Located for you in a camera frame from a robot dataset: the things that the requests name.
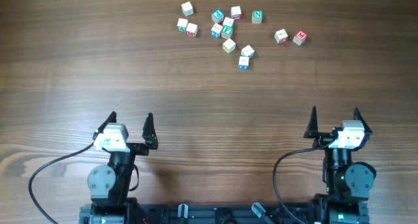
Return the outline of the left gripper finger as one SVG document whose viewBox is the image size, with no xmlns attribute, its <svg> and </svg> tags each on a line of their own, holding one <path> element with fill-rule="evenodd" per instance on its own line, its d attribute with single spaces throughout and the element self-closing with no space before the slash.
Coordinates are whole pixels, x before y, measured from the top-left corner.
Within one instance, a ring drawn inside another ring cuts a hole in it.
<svg viewBox="0 0 418 224">
<path fill-rule="evenodd" d="M 154 127 L 153 114 L 150 112 L 144 122 L 142 129 L 142 138 L 144 139 L 145 145 L 151 150 L 158 149 L 158 139 Z"/>
<path fill-rule="evenodd" d="M 116 118 L 117 118 L 117 113 L 115 111 L 112 111 L 109 117 L 107 117 L 107 119 L 98 128 L 96 128 L 93 134 L 93 139 L 95 140 L 99 136 L 99 134 L 103 133 L 108 123 L 116 123 L 117 122 Z"/>
</svg>

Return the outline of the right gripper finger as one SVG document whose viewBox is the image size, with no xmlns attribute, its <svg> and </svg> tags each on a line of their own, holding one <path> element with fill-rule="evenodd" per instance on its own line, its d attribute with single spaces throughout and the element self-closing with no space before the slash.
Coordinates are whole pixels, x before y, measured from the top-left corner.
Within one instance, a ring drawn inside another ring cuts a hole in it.
<svg viewBox="0 0 418 224">
<path fill-rule="evenodd" d="M 310 115 L 310 120 L 304 132 L 304 138 L 318 138 L 319 130 L 317 123 L 317 109 L 314 106 Z"/>
<path fill-rule="evenodd" d="M 365 120 L 363 119 L 360 110 L 358 108 L 354 109 L 354 113 L 353 113 L 353 119 L 360 121 L 364 127 L 364 133 L 367 136 L 372 136 L 373 135 L 373 131 L 371 130 L 371 128 L 368 126 L 368 124 L 365 122 Z"/>
</svg>

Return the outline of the white block red picture side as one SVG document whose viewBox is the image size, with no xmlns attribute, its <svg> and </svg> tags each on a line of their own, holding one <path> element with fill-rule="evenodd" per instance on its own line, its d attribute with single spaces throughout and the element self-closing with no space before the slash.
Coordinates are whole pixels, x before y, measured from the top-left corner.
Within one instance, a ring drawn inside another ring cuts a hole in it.
<svg viewBox="0 0 418 224">
<path fill-rule="evenodd" d="M 274 38 L 275 38 L 276 42 L 278 44 L 280 44 L 280 43 L 283 43 L 283 42 L 287 41 L 288 34 L 287 34 L 285 29 L 281 29 L 281 30 L 275 32 Z"/>
</svg>

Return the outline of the block with red M side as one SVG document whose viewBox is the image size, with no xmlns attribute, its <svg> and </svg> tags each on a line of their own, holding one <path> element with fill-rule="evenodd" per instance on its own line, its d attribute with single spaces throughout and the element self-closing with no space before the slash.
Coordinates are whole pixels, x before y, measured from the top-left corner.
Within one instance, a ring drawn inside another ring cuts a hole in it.
<svg viewBox="0 0 418 224">
<path fill-rule="evenodd" d="M 197 32 L 198 32 L 198 25 L 188 23 L 188 25 L 186 27 L 186 35 L 188 37 L 196 37 Z"/>
</svg>

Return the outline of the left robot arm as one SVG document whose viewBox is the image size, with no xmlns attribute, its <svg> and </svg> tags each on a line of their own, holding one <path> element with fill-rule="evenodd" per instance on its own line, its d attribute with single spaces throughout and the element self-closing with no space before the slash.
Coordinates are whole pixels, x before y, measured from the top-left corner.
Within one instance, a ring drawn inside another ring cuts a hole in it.
<svg viewBox="0 0 418 224">
<path fill-rule="evenodd" d="M 79 224 L 147 222 L 137 199 L 129 198 L 128 192 L 138 187 L 129 187 L 132 172 L 138 172 L 135 157 L 147 156 L 150 150 L 158 149 L 153 114 L 149 113 L 144 122 L 144 142 L 128 142 L 128 136 L 125 124 L 117 122 L 116 112 L 95 130 L 93 145 L 97 150 L 107 151 L 110 157 L 106 165 L 95 167 L 88 175 L 91 205 L 80 209 Z"/>
</svg>

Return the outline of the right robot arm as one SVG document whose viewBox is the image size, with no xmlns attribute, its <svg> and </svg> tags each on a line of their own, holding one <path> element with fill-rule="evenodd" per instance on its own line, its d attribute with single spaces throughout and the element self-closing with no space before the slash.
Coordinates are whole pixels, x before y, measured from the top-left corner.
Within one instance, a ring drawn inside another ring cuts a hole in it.
<svg viewBox="0 0 418 224">
<path fill-rule="evenodd" d="M 352 120 L 342 121 L 329 133 L 321 133 L 316 107 L 312 108 L 304 138 L 312 148 L 324 151 L 323 182 L 327 192 L 316 194 L 308 204 L 308 223 L 369 223 L 366 201 L 376 179 L 376 169 L 365 162 L 354 163 L 351 153 L 363 148 L 372 136 L 356 108 Z"/>
</svg>

